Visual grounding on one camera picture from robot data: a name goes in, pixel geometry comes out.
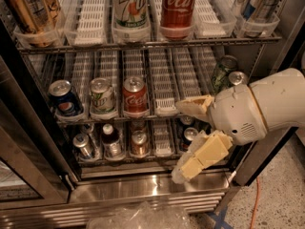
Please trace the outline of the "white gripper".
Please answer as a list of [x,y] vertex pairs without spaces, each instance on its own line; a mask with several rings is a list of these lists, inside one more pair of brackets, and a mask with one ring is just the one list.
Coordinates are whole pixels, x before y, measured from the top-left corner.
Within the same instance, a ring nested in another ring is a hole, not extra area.
[[219,130],[209,135],[201,131],[194,138],[172,171],[172,180],[176,184],[190,181],[226,157],[233,141],[236,145],[244,145],[262,139],[267,134],[254,95],[244,84],[226,89],[216,97],[206,94],[180,100],[175,106],[183,115],[205,122],[210,117],[212,126]]

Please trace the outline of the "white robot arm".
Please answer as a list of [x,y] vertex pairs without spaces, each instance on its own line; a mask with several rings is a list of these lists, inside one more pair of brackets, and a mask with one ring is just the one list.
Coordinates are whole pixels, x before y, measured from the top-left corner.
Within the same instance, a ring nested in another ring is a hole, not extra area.
[[195,96],[176,103],[183,115],[209,123],[178,160],[172,180],[183,184],[215,165],[234,145],[258,141],[284,127],[305,125],[305,76],[289,68],[249,85],[239,84],[219,94]]

